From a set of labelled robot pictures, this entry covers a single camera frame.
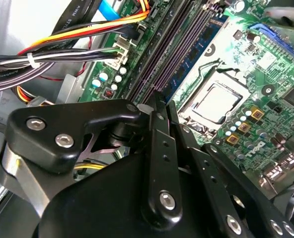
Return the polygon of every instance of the logo on motherboard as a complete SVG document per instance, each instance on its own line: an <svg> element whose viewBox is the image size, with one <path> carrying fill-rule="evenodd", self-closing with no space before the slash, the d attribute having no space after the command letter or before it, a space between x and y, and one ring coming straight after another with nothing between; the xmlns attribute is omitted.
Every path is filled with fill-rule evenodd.
<svg viewBox="0 0 294 238"><path fill-rule="evenodd" d="M257 146L255 146L251 151L249 151L245 156L246 157L252 157L253 155L255 155L256 152L260 151L261 148L264 147L264 145L266 145L265 142L260 141Z"/></svg>

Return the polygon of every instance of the cable bundle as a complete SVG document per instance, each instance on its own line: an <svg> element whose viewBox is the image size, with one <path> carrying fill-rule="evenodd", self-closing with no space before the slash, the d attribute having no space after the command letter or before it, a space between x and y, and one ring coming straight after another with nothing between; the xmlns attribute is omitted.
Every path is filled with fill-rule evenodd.
<svg viewBox="0 0 294 238"><path fill-rule="evenodd" d="M72 49L72 47L78 39L84 37L109 32L124 35L133 34L129 24L144 20L149 14L148 1L138 1L141 4L141 11L132 16L114 21L90 22L101 1L72 0L60 17L51 36L33 43L31 47L22 50L17 56L0 56L0 91L18 86L42 75L56 62L85 62L115 58L116 49L98 49L94 52ZM31 59L28 59L28 53L32 53L34 62L39 63L38 67L30 66Z"/></svg>

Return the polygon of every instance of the expansion slot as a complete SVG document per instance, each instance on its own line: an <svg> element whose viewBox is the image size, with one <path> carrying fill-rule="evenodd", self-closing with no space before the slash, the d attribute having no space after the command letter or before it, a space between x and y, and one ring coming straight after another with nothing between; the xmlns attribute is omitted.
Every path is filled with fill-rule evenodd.
<svg viewBox="0 0 294 238"><path fill-rule="evenodd" d="M157 67L159 60L166 53L171 42L178 34L179 29L188 18L194 4L195 2L192 0L175 1L173 3L171 6L173 10L168 11L169 15L165 17L161 24L165 29L160 27L155 32L149 43L149 47L146 48L143 57L141 57L136 68L133 70L133 72L138 72L138 75L131 80L132 84L126 96L127 99L134 101L146 86L153 69Z"/></svg>
<svg viewBox="0 0 294 238"><path fill-rule="evenodd" d="M285 41L283 41L272 29L270 29L268 26L262 23L256 23L254 25L251 25L248 27L250 30L257 30L264 35L266 35L268 38L270 38L272 41L274 41L276 44L278 44L281 48L283 48L287 53L289 53L291 56L294 57L294 49L287 44Z"/></svg>
<svg viewBox="0 0 294 238"><path fill-rule="evenodd" d="M198 9L196 16L193 18L192 22L190 22L188 28L184 30L184 34L179 40L178 45L171 51L169 58L165 60L158 73L153 77L154 86L148 88L148 91L141 100L142 103L147 101L153 90L161 91L168 83L178 65L188 54L190 48L193 46L213 14L212 11L202 10L202 7Z"/></svg>

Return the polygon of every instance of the white connector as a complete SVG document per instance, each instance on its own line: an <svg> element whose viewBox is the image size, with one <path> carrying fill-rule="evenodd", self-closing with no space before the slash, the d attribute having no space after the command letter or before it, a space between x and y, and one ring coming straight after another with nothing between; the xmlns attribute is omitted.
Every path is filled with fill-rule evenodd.
<svg viewBox="0 0 294 238"><path fill-rule="evenodd" d="M104 63L115 70L119 70L121 65L126 64L128 60L127 55L130 45L131 44L126 39L124 39L122 36L119 36L117 42L113 44L113 47L118 47L121 49L121 51L117 53L118 57L116 59L105 60Z"/></svg>

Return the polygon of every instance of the zip tie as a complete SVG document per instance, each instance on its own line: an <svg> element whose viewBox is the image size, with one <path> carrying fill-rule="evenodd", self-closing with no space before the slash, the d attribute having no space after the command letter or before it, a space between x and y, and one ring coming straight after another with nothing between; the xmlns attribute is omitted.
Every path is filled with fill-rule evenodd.
<svg viewBox="0 0 294 238"><path fill-rule="evenodd" d="M31 65L31 67L33 67L33 68L39 68L40 67L40 63L36 63L35 61L34 61L34 58L33 58L33 56L32 56L32 53L28 53L27 54L27 58L28 58L28 61L29 61L29 64Z"/></svg>

